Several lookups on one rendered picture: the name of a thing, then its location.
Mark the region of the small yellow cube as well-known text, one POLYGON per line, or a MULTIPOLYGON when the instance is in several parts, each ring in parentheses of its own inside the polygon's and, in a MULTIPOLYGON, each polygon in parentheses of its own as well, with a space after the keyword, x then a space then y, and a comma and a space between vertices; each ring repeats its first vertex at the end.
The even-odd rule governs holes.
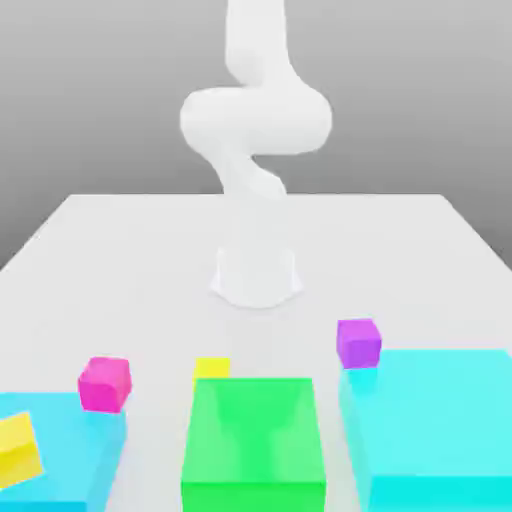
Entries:
POLYGON ((0 419, 0 490, 43 474, 30 413, 0 419))
POLYGON ((230 359, 228 357, 198 357, 193 371, 193 389, 199 379, 228 378, 230 376, 230 359))

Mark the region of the small purple cube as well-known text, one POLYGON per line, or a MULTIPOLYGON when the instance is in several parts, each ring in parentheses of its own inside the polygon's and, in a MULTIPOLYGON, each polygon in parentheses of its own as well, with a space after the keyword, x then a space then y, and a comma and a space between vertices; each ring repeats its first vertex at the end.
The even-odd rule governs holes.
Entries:
POLYGON ((336 348, 344 369, 376 368, 381 347, 381 334, 372 319, 338 321, 336 348))

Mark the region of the small pink cube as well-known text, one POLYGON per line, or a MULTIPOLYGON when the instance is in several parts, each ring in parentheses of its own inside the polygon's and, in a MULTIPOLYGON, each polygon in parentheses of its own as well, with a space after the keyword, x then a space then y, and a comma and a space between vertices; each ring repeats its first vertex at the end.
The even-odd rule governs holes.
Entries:
POLYGON ((130 364, 117 357, 92 357, 78 378, 82 408, 119 414, 132 390, 130 364))

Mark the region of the large green box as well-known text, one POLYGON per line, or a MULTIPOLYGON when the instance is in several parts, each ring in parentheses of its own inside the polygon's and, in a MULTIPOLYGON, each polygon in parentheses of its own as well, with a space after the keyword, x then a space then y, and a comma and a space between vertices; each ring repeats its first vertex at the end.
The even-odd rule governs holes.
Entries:
POLYGON ((312 380, 198 380, 180 490, 182 512, 324 512, 312 380))

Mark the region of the large cyan box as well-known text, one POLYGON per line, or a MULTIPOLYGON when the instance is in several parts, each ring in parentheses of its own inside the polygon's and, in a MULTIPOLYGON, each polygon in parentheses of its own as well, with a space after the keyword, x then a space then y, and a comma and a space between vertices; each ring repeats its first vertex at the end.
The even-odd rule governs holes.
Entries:
POLYGON ((512 512, 512 356, 385 350, 344 369, 360 512, 512 512))

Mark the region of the large light blue box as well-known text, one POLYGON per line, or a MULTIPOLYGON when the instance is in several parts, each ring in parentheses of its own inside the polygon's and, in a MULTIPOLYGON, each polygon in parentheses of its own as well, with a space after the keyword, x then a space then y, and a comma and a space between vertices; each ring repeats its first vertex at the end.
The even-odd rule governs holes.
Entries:
POLYGON ((0 512, 106 512, 126 414, 83 409, 76 392, 2 392, 0 419, 28 412, 43 474, 0 491, 0 512))

